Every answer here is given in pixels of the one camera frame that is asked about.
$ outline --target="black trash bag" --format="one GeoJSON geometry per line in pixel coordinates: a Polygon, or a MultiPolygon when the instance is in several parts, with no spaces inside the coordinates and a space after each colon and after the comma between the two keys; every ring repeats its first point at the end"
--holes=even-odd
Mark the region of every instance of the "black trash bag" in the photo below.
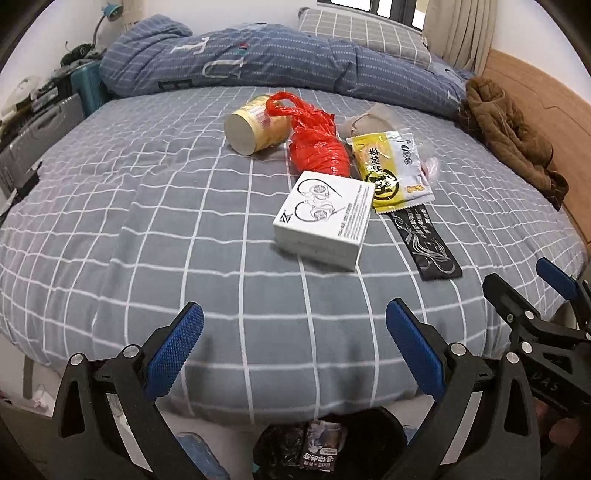
{"type": "Polygon", "coordinates": [[[322,420],[347,427],[333,472],[301,468],[307,423],[271,425],[253,448],[255,480],[380,480],[407,445],[404,429],[383,407],[322,420]]]}

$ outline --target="bolt head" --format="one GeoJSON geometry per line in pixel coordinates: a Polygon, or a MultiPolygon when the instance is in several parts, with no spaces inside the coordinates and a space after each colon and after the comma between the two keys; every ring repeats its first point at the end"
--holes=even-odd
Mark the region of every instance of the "bolt head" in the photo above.
{"type": "Polygon", "coordinates": [[[70,363],[74,366],[80,365],[82,363],[82,360],[84,360],[84,357],[81,353],[75,353],[70,357],[70,363]]]}
{"type": "Polygon", "coordinates": [[[531,344],[529,342],[523,342],[521,344],[521,349],[525,352],[525,353],[531,353],[534,348],[531,346],[531,344]]]}
{"type": "Polygon", "coordinates": [[[513,352],[509,352],[507,354],[507,360],[509,360],[509,362],[514,365],[519,363],[519,357],[517,356],[517,354],[513,352]]]}
{"type": "Polygon", "coordinates": [[[139,347],[137,345],[128,345],[123,350],[123,356],[125,358],[133,358],[139,353],[139,347]]]}
{"type": "Polygon", "coordinates": [[[453,343],[450,347],[450,350],[454,355],[463,356],[466,354],[466,347],[463,346],[461,343],[453,343]]]}

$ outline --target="window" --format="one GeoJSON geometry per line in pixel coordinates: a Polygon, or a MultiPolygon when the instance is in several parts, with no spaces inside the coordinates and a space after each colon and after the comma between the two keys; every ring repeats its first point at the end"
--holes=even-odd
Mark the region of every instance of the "window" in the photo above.
{"type": "Polygon", "coordinates": [[[318,2],[363,10],[422,30],[429,0],[318,0],[318,2]]]}

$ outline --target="black label tag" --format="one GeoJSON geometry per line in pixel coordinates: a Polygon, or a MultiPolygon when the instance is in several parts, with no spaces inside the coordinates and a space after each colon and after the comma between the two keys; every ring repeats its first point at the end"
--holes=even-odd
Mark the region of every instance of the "black label tag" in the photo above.
{"type": "Polygon", "coordinates": [[[413,256],[423,280],[448,280],[462,276],[460,265],[435,230],[424,205],[388,215],[413,256]]]}

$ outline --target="white box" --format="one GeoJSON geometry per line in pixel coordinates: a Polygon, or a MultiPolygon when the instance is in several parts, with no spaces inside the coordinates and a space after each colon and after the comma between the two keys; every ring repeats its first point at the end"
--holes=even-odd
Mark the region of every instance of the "white box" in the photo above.
{"type": "Polygon", "coordinates": [[[374,184],[305,171],[273,221],[287,251],[355,270],[369,223],[374,184]]]}

